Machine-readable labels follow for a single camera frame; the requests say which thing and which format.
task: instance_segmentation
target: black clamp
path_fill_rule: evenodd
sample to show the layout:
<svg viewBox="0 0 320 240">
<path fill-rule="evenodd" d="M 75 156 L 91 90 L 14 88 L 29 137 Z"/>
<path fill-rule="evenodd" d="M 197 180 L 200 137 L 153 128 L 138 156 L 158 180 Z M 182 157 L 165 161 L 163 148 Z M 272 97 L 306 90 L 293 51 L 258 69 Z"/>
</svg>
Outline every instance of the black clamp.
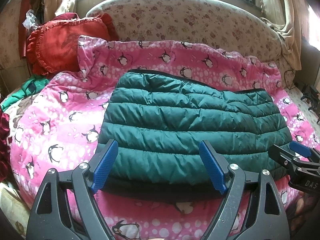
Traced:
<svg viewBox="0 0 320 240">
<path fill-rule="evenodd" d="M 289 153 L 276 145 L 269 148 L 268 155 L 287 169 L 290 176 L 290 187 L 309 194 L 319 195 L 320 152 L 315 148 L 308 148 L 295 141 L 290 143 L 290 149 L 309 161 L 302 161 L 295 154 Z"/>
</svg>

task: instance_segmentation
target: white polka dot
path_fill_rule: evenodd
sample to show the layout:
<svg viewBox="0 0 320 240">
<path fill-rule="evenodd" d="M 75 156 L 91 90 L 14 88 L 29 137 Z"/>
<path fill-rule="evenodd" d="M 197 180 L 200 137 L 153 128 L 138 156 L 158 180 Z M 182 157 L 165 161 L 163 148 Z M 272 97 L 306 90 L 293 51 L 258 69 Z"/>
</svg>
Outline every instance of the white polka dot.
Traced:
<svg viewBox="0 0 320 240">
<path fill-rule="evenodd" d="M 23 147 L 25 150 L 28 149 L 28 142 L 27 142 L 27 141 L 23 141 L 22 147 Z"/>
<path fill-rule="evenodd" d="M 169 236 L 169 231 L 166 228 L 161 228 L 159 230 L 159 235 L 163 238 L 168 237 Z"/>
<path fill-rule="evenodd" d="M 201 226 L 201 221 L 200 221 L 199 219 L 196 220 L 195 226 L 196 226 L 196 228 L 198 228 L 199 226 Z"/>
<path fill-rule="evenodd" d="M 182 230 L 182 226 L 179 222 L 175 222 L 173 225 L 172 225 L 172 231 L 177 234 L 179 233 L 180 231 Z"/>
<path fill-rule="evenodd" d="M 203 235 L 203 232 L 202 232 L 202 230 L 201 229 L 197 229 L 196 231 L 195 231 L 195 237 L 201 237 Z"/>
<path fill-rule="evenodd" d="M 192 239 L 192 237 L 190 235 L 184 235 L 182 237 L 182 240 L 191 240 L 191 239 Z"/>
<path fill-rule="evenodd" d="M 160 225 L 160 221 L 159 221 L 158 219 L 153 219 L 152 224 L 153 224 L 155 227 L 158 227 L 158 226 Z"/>
<path fill-rule="evenodd" d="M 112 218 L 105 217 L 104 220 L 106 221 L 106 223 L 108 225 L 113 225 L 113 219 Z"/>
</svg>

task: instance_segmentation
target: red cushion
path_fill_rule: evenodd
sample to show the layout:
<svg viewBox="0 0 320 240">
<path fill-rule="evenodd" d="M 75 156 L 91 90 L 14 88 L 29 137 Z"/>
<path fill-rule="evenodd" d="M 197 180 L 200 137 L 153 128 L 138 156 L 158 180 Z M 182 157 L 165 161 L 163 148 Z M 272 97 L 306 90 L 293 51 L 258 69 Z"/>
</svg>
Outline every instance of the red cushion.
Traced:
<svg viewBox="0 0 320 240">
<path fill-rule="evenodd" d="M 38 75 L 56 74 L 61 71 L 79 71 L 77 60 L 80 35 L 106 41 L 119 39 L 108 14 L 73 20 L 54 20 L 32 32 L 27 41 L 27 59 Z"/>
</svg>

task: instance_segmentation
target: dark red fabric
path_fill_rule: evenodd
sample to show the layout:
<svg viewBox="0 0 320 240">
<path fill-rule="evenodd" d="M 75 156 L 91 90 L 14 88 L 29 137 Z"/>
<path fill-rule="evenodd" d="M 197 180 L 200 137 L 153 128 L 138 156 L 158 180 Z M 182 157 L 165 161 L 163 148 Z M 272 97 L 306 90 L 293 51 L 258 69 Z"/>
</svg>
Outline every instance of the dark red fabric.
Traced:
<svg viewBox="0 0 320 240">
<path fill-rule="evenodd" d="M 73 17 L 63 14 L 61 17 Z M 87 35 L 106 41 L 117 41 L 119 36 L 108 14 L 73 20 L 54 20 L 31 33 L 27 41 L 27 60 L 32 72 L 38 75 L 79 71 L 78 38 Z"/>
<path fill-rule="evenodd" d="M 7 144 L 9 132 L 9 115 L 0 109 L 0 181 L 4 180 L 11 170 L 10 148 Z"/>
</svg>

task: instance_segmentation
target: floral upholstery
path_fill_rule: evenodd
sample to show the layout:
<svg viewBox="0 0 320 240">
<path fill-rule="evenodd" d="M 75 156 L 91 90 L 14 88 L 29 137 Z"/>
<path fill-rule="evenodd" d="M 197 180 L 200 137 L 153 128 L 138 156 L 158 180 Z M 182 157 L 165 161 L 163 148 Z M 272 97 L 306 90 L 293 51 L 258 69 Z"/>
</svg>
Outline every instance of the floral upholstery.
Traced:
<svg viewBox="0 0 320 240">
<path fill-rule="evenodd" d="M 108 13 L 121 41 L 179 40 L 276 60 L 281 45 L 260 19 L 218 0 L 106 0 L 87 17 Z"/>
</svg>

